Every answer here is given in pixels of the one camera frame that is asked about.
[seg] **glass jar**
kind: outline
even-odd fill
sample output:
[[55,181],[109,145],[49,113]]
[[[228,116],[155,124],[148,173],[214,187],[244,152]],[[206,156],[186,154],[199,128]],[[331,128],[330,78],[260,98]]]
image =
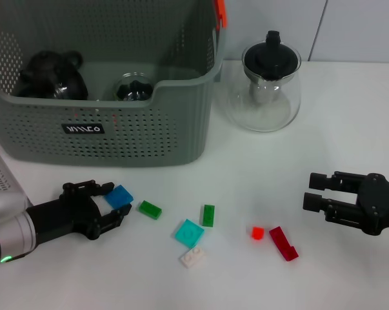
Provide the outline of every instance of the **glass jar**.
[[243,52],[244,75],[229,95],[229,116],[240,126],[259,132],[279,130],[299,112],[301,88],[297,71],[301,57],[269,31],[266,41]]
[[116,101],[145,101],[151,98],[154,88],[144,73],[127,73],[114,85]]

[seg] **basket label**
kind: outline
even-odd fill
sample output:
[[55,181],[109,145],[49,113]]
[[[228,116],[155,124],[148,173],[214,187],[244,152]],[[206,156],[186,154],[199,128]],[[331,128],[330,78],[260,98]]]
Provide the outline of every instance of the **basket label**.
[[103,124],[62,124],[66,134],[104,134]]

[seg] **green block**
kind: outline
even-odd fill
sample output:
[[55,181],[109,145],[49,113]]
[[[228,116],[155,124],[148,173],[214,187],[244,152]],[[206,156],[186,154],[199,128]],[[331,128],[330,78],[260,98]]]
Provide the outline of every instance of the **green block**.
[[214,223],[214,206],[205,205],[203,211],[203,226],[213,227]]
[[153,219],[158,219],[163,210],[147,201],[143,201],[140,205],[139,211]]

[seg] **green led light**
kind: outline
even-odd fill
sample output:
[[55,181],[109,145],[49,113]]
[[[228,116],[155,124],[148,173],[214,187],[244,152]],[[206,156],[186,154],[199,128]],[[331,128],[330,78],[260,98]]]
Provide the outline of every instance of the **green led light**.
[[5,262],[7,262],[7,261],[9,261],[11,259],[12,259],[12,256],[4,257],[3,259],[1,259],[1,263],[5,263]]

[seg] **small red cube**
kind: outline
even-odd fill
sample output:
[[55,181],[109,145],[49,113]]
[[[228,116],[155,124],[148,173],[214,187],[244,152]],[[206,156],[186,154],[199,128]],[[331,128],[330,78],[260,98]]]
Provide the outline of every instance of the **small red cube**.
[[252,238],[254,240],[261,240],[264,236],[264,228],[261,227],[253,227],[252,230]]

